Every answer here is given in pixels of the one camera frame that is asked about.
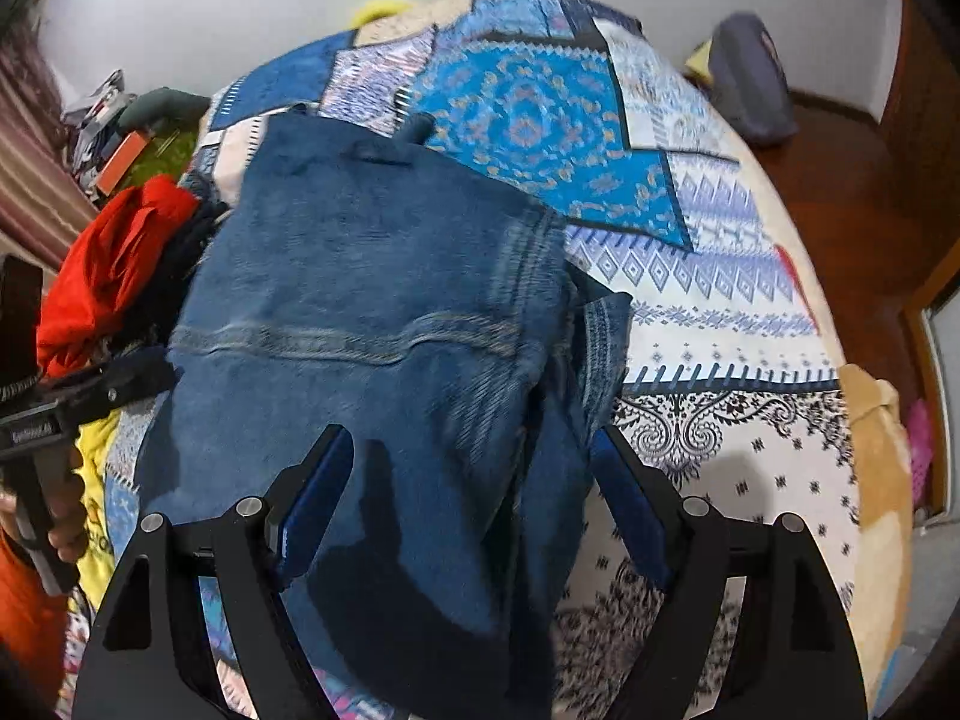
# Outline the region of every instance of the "wooden floor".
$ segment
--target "wooden floor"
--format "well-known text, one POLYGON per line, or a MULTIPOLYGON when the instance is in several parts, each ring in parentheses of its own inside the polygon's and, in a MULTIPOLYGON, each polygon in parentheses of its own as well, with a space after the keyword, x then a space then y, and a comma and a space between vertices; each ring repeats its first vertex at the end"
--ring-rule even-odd
POLYGON ((901 394, 922 395, 899 312, 935 260, 922 225, 899 210, 896 166, 869 124, 797 108, 800 132, 759 151, 827 295, 848 362, 901 394))

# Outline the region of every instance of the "orange sleeve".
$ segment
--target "orange sleeve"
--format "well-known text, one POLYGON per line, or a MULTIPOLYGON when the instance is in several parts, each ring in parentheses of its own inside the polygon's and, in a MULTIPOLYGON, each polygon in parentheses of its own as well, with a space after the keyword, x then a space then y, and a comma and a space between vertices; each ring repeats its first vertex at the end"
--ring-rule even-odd
POLYGON ((51 709, 64 680, 66 598, 51 598, 0 531, 0 640, 51 709))

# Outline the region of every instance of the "metal screw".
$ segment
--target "metal screw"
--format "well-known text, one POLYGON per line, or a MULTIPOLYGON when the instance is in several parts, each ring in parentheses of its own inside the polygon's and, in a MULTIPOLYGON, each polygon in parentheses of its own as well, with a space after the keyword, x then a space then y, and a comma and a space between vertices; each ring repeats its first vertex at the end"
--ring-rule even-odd
POLYGON ((237 514, 240 514, 240 517, 253 517, 253 514, 257 514, 261 509, 263 501, 259 498, 244 498, 237 504, 237 514))
POLYGON ((803 520, 793 512, 786 512, 786 514, 781 517, 781 525, 790 531, 790 533, 803 533, 803 528, 806 527, 803 520))
POLYGON ((163 524, 163 514, 147 514, 140 521, 140 529, 144 533, 152 533, 163 524))
POLYGON ((706 517, 710 511, 710 504, 703 498, 685 498, 683 500, 683 510, 690 517, 706 517))

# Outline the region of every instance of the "orange book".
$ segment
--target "orange book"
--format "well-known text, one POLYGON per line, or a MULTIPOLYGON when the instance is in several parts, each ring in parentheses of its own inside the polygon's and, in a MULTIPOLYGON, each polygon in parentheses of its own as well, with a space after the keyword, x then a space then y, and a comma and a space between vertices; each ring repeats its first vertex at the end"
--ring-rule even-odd
POLYGON ((147 148, 147 143, 150 143, 150 138, 139 130, 133 130, 130 135, 123 138, 123 143, 117 146, 117 151, 114 151, 113 156, 100 171, 97 177, 97 189, 109 196, 127 174, 130 165, 133 165, 143 149, 147 148))

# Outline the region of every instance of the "blue jeans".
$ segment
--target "blue jeans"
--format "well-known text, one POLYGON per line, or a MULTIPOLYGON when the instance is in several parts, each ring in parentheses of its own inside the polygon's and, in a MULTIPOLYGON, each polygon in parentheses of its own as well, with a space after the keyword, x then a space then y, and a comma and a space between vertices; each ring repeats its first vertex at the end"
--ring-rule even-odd
POLYGON ((428 148, 270 117, 171 339, 142 511, 217 517, 347 427, 352 475, 284 603, 311 664, 422 716, 549 714, 630 306, 565 266, 564 226, 428 148))

